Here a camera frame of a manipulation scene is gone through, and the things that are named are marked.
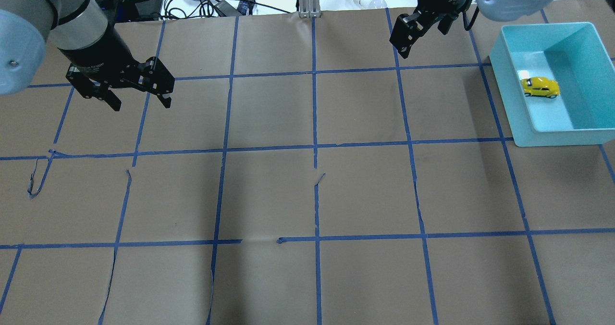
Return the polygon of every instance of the toy car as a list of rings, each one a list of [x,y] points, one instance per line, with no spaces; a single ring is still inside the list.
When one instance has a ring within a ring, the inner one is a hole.
[[[525,97],[547,97],[554,99],[560,95],[560,86],[555,80],[549,80],[546,77],[531,77],[521,80],[523,93]]]

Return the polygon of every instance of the blue tape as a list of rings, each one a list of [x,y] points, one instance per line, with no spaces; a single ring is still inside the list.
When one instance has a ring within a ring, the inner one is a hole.
[[[160,27],[160,37],[158,37],[158,46],[156,47],[156,57],[160,55],[160,48],[162,47],[162,38],[164,37],[164,28],[166,27],[167,22],[162,21],[162,25]],[[139,156],[139,145],[141,144],[141,136],[143,135],[143,126],[145,125],[145,116],[148,112],[149,106],[149,98],[151,95],[149,92],[145,96],[145,104],[143,104],[143,113],[141,113],[141,122],[139,123],[139,132],[136,135],[136,143],[135,143],[135,152],[132,156],[132,167],[136,166],[136,159]]]
[[[462,63],[462,64],[441,64],[441,65],[423,65],[423,66],[400,66],[401,70],[416,70],[416,69],[446,69],[449,67],[477,67],[478,63]]]
[[[312,124],[314,135],[314,169],[318,169],[318,121],[316,95],[316,18],[312,17]],[[319,184],[325,177],[322,174],[314,185],[314,267],[316,269],[316,323],[322,325],[322,292],[320,284],[320,214]]]
[[[44,84],[44,85],[30,85],[28,88],[46,88],[46,87],[70,87],[71,84]]]
[[[320,283],[320,200],[319,185],[314,185],[314,254],[316,268],[316,323],[322,325],[322,292]]]
[[[316,74],[340,74],[340,73],[366,73],[371,71],[391,71],[395,67],[365,67],[358,69],[330,69],[330,70],[314,70]]]
[[[548,229],[548,230],[531,230],[530,233],[532,235],[601,234],[601,233],[615,233],[615,228]]]
[[[64,125],[64,119],[66,119],[66,113],[68,112],[68,106],[71,103],[71,99],[73,97],[73,93],[75,88],[72,87],[71,91],[68,93],[68,99],[66,99],[66,105],[64,105],[64,111],[62,111],[62,118],[60,119],[60,124],[58,125],[58,130],[55,132],[55,138],[53,138],[53,144],[58,143],[58,139],[60,138],[60,132],[62,131],[62,126]]]
[[[505,138],[505,141],[512,141],[512,138]],[[413,145],[438,144],[438,143],[469,143],[469,142],[499,142],[501,138],[466,138],[466,139],[428,139],[413,140]]]
[[[139,152],[139,156],[158,156],[164,154],[196,154],[196,153],[219,153],[222,148],[212,148],[210,150],[148,150]]]
[[[525,231],[481,231],[477,233],[433,233],[428,238],[484,238],[484,237],[520,237]]]
[[[130,185],[132,184],[132,176],[130,174],[130,170],[126,169],[126,175],[128,176],[128,181],[126,183],[126,193],[123,196],[122,211],[119,215],[119,223],[117,224],[116,244],[119,243],[119,239],[122,235],[123,219],[126,215],[126,207],[128,206],[128,198],[130,196]]]
[[[229,152],[249,152],[253,150],[308,150],[314,145],[291,145],[291,146],[263,146],[263,147],[235,147],[229,148]]]
[[[613,172],[613,165],[609,160],[609,156],[606,155],[606,150],[604,150],[604,145],[600,145],[600,152],[602,153],[602,158],[604,159],[604,163],[606,164],[606,168],[609,170],[609,174],[611,174],[611,180],[615,183],[615,172]]]
[[[134,153],[110,153],[110,154],[65,154],[55,151],[55,159],[79,159],[79,158],[126,158],[132,157]]]
[[[186,76],[186,77],[176,77],[176,81],[187,81],[187,80],[209,80],[209,79],[228,79],[228,75],[207,75],[207,76]]]
[[[107,303],[109,302],[109,295],[111,294],[111,284],[113,283],[113,275],[115,274],[115,263],[117,261],[117,247],[113,249],[113,262],[111,263],[111,276],[109,277],[109,284],[107,284],[107,296],[105,297],[105,303],[103,304],[103,310],[98,316],[98,325],[103,325],[105,320],[105,312],[107,310]]]
[[[255,73],[255,74],[237,74],[235,77],[270,77],[270,76],[289,76],[289,75],[307,75],[311,71],[285,71],[282,73]]]
[[[11,282],[13,281],[13,276],[15,276],[15,269],[17,269],[17,263],[19,262],[19,257],[21,255],[22,255],[22,250],[17,249],[17,253],[15,253],[15,259],[13,259],[13,266],[11,266],[11,272],[9,273],[9,278],[7,279],[6,285],[4,286],[4,292],[2,293],[2,299],[0,299],[0,314],[2,314],[2,309],[4,308],[6,297],[9,294],[9,289],[11,288]]]
[[[35,159],[46,159],[47,156],[17,156],[17,157],[0,157],[0,161],[33,161]]]
[[[393,25],[391,23],[391,14],[389,12],[389,8],[386,8],[385,12],[387,16],[387,22],[389,24],[389,32],[393,32]],[[419,218],[419,227],[421,229],[421,235],[424,236],[422,237],[421,240],[422,240],[423,257],[425,260],[425,272],[426,272],[427,283],[428,283],[431,313],[432,313],[434,325],[438,325],[439,321],[438,321],[437,307],[435,303],[435,294],[433,292],[433,278],[431,274],[431,262],[429,260],[429,249],[427,245],[427,238],[425,237],[426,235],[425,225],[422,220],[421,203],[419,201],[418,190],[417,190],[417,168],[415,166],[414,150],[412,147],[412,136],[410,134],[410,128],[408,126],[408,113],[406,110],[406,99],[404,98],[404,85],[402,82],[402,73],[401,73],[400,66],[399,66],[399,57],[397,56],[397,51],[394,47],[393,47],[393,56],[395,57],[395,70],[397,72],[397,86],[399,90],[399,99],[402,104],[402,116],[404,117],[404,129],[406,130],[406,138],[408,139],[408,142],[407,142],[408,143],[408,154],[409,154],[409,160],[410,160],[410,168],[412,170],[412,183],[413,183],[413,188],[415,191],[415,201],[417,202],[417,215]]]
[[[229,94],[226,100],[226,121],[224,123],[224,143],[222,145],[222,165],[220,167],[220,181],[218,182],[218,203],[216,205],[216,222],[213,229],[214,244],[211,250],[211,289],[213,290],[213,284],[216,277],[216,261],[218,258],[218,244],[216,241],[220,237],[220,216],[222,212],[222,196],[224,190],[224,173],[226,172],[226,154],[228,150],[229,141],[229,125],[231,123],[231,103],[233,102],[233,78],[235,75],[235,55],[237,52],[237,30],[239,29],[239,16],[235,17],[235,30],[233,32],[233,51],[231,53],[231,71],[229,75]],[[213,303],[213,292],[211,293],[211,299],[209,305]],[[207,325],[211,324],[211,307],[207,314]]]
[[[369,147],[369,146],[400,146],[408,145],[408,141],[383,141],[383,142],[352,142],[352,143],[325,143],[318,145],[318,148],[337,148],[337,147]]]
[[[49,156],[49,158],[46,158],[48,162],[47,162],[47,167],[45,168],[45,173],[42,175],[42,179],[40,180],[40,185],[37,191],[34,193],[32,191],[34,188],[35,174],[37,173],[37,166],[38,166],[39,159],[37,159],[37,161],[35,162],[35,168],[33,169],[32,174],[30,174],[28,189],[26,190],[28,193],[28,198],[30,199],[36,198],[38,194],[40,194],[40,192],[42,191],[43,186],[45,185],[45,181],[47,180],[47,175],[49,174],[49,169],[51,169],[51,164],[53,163],[53,157],[55,156],[55,153],[56,153],[55,150],[49,150],[49,152],[51,155]]]
[[[157,242],[119,242],[118,247],[167,247],[167,246],[216,246],[218,244],[240,244],[240,239],[163,240]]]
[[[474,53],[476,55],[477,61],[480,63],[480,53],[476,44],[476,40],[474,39],[474,33],[472,30],[469,31],[470,40],[472,40],[472,47],[474,47]],[[498,134],[502,140],[502,148],[504,150],[504,156],[506,158],[506,164],[508,165],[508,169],[510,172],[510,179],[512,180],[512,185],[515,190],[515,195],[517,197],[517,204],[519,206],[519,212],[521,213],[521,219],[523,220],[523,226],[525,227],[525,233],[528,238],[529,251],[532,255],[532,260],[534,261],[534,268],[536,269],[536,276],[538,277],[538,284],[540,285],[542,298],[544,299],[545,308],[547,310],[547,315],[549,316],[549,323],[555,324],[555,316],[553,314],[553,310],[551,308],[551,301],[549,301],[549,294],[547,293],[547,287],[545,287],[544,278],[542,277],[542,269],[540,267],[540,262],[538,261],[538,255],[536,253],[536,247],[534,246],[534,239],[532,239],[532,233],[529,228],[529,222],[526,218],[525,207],[523,206],[523,200],[521,199],[521,192],[519,191],[519,186],[517,183],[517,178],[515,175],[514,168],[512,166],[512,161],[510,159],[510,154],[508,152],[508,147],[506,146],[506,142],[504,140],[504,133],[502,132],[502,127],[500,125],[498,111],[496,110],[495,104],[493,103],[492,93],[489,88],[489,83],[487,81],[487,77],[485,74],[485,69],[481,65],[480,73],[483,77],[483,84],[485,86],[485,90],[487,91],[487,97],[489,98],[489,104],[492,107],[493,118],[496,121],[496,126],[498,127]]]
[[[240,244],[241,239],[204,239],[204,240],[162,240],[145,242],[91,242],[91,243],[48,243],[0,245],[0,250],[9,249],[59,249],[59,248],[115,248],[115,247],[167,247],[167,246],[206,246],[213,244]]]
[[[549,23],[549,19],[547,19],[547,14],[544,13],[544,9],[540,9],[540,14],[542,15],[542,20],[545,23]]]

